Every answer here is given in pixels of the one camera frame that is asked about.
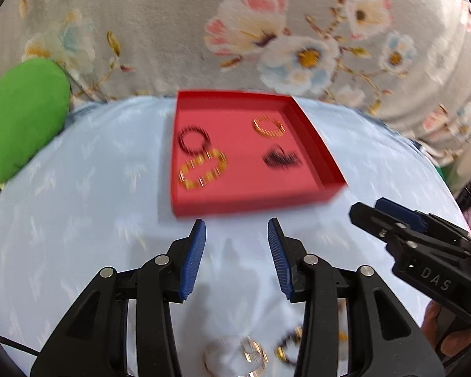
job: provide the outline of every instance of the green pillow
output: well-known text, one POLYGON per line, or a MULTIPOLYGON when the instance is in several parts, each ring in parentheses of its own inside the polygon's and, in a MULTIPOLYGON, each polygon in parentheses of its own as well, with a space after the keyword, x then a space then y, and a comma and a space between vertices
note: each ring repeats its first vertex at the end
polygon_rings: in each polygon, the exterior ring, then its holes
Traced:
POLYGON ((0 183, 61 131, 69 101, 66 75, 44 58, 23 62, 0 78, 0 183))

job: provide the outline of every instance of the white lettering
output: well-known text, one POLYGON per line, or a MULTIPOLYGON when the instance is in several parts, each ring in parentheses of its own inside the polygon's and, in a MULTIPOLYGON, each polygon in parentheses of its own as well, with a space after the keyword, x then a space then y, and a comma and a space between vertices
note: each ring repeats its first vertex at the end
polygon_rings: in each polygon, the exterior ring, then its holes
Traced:
POLYGON ((442 291, 446 291, 448 289, 448 287, 450 286, 450 284, 452 283, 452 281, 445 281, 443 282, 443 286, 440 288, 442 291))
POLYGON ((420 277, 426 279, 429 278, 429 275, 431 275, 431 270, 429 268, 425 268, 420 277))

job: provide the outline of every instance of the finger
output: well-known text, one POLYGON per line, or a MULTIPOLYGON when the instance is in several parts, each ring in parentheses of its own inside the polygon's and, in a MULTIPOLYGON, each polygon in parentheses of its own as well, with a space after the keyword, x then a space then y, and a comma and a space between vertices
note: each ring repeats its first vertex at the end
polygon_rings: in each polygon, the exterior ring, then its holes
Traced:
POLYGON ((451 333, 441 344, 441 352, 452 358, 471 344, 471 328, 451 333))
POLYGON ((435 301, 431 301, 427 305, 424 314, 424 321, 422 322, 422 326, 420 327, 420 330, 422 331, 432 348, 436 348, 437 345, 436 332, 438 330, 438 323, 436 322, 436 318, 440 314, 440 311, 441 306, 435 301))

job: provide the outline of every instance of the red box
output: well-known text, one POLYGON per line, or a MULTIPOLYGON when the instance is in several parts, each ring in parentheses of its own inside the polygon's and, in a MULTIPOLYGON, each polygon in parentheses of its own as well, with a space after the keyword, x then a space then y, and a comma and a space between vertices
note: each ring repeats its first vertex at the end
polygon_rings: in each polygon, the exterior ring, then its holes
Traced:
MULTIPOLYGON (((260 123, 267 130, 271 123, 260 123)), ((184 135, 189 148, 199 148, 200 134, 184 135)), ((186 176, 196 180, 217 165, 215 160, 196 167, 186 176)), ((250 92, 181 91, 174 122, 171 161, 171 204, 176 216, 203 216, 228 212, 273 209, 330 200, 345 179, 316 129, 290 96, 250 92), (268 138, 255 131, 258 116, 278 119, 286 132, 268 138), (184 127, 198 126, 210 136, 211 149, 227 158, 222 175, 204 187, 187 190, 179 179, 180 168, 193 157, 179 147, 184 127), (263 160, 273 145, 295 152, 300 166, 274 169, 263 160)))

